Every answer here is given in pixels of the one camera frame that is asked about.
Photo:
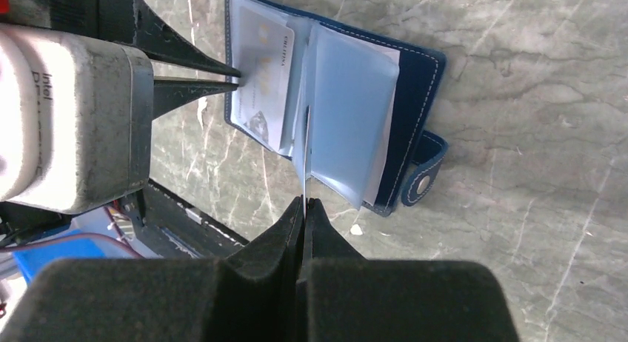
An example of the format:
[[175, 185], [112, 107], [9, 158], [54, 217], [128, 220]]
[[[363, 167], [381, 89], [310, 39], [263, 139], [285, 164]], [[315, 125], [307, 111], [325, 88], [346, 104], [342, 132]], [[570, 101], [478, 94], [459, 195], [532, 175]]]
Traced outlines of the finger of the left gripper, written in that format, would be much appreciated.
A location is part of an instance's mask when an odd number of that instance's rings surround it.
[[237, 84], [224, 81], [157, 77], [153, 86], [153, 118], [157, 119], [200, 98], [237, 89]]
[[223, 76], [241, 75], [237, 69], [200, 51], [145, 0], [98, 0], [98, 37], [137, 48], [154, 61]]

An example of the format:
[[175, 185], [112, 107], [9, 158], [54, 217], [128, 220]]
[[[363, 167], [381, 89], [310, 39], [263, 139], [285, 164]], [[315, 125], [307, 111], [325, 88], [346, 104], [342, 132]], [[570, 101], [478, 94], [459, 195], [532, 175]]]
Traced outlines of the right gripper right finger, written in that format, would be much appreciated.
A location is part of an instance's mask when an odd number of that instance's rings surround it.
[[375, 260], [306, 207], [296, 341], [517, 341], [495, 275], [474, 261]]

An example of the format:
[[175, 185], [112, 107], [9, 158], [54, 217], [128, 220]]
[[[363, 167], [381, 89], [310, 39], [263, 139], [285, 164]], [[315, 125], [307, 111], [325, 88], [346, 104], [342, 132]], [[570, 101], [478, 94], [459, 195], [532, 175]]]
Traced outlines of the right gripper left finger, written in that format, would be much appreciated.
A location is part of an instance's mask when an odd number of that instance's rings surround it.
[[45, 267], [3, 341], [292, 341], [304, 202], [226, 258], [65, 259]]

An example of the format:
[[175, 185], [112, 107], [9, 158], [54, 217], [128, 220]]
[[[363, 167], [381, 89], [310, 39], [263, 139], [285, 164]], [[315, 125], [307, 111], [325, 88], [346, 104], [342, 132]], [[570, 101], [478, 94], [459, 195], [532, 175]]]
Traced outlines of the silver VIP card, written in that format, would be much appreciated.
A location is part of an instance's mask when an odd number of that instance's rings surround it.
[[282, 19], [238, 6], [234, 15], [233, 60], [242, 73], [233, 96], [231, 120], [271, 150], [284, 129], [294, 31]]

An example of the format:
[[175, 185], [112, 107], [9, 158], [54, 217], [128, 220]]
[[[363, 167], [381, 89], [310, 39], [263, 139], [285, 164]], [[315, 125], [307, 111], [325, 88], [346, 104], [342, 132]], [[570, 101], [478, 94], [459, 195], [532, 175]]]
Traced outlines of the blue leather card holder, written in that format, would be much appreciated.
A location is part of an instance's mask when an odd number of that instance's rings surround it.
[[270, 0], [225, 0], [227, 63], [233, 60], [235, 9], [282, 19], [295, 33], [280, 150], [302, 184], [311, 178], [355, 208], [388, 216], [432, 188], [447, 142], [426, 130], [446, 56]]

